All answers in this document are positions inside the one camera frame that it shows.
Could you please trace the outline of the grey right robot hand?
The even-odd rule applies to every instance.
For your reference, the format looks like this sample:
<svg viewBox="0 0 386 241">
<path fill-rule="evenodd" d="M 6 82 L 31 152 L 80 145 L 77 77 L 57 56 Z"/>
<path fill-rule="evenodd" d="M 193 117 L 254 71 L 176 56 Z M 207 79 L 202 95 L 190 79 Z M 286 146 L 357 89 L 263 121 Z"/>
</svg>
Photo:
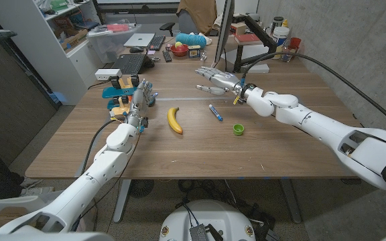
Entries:
<svg viewBox="0 0 386 241">
<path fill-rule="evenodd" d="M 246 102 L 246 99 L 241 97 L 243 87 L 241 81 L 234 74 L 209 67 L 201 67 L 195 70 L 195 72 L 214 84 L 214 87 L 203 86 L 200 88 L 201 90 L 214 95 L 223 95 L 225 92 L 232 92 L 239 96 L 239 102 Z"/>
</svg>

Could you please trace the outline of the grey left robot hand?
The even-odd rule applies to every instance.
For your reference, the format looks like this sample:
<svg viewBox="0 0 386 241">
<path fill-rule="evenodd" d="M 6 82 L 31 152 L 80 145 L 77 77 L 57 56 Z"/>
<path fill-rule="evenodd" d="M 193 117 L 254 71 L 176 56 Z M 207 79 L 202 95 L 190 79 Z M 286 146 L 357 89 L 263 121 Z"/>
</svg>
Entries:
<svg viewBox="0 0 386 241">
<path fill-rule="evenodd" d="M 152 83 L 143 80 L 137 90 L 133 93 L 133 98 L 130 104 L 129 113 L 125 118 L 125 122 L 136 128 L 141 124 L 145 118 L 147 108 L 152 106 L 155 102 L 157 94 L 152 94 Z"/>
</svg>

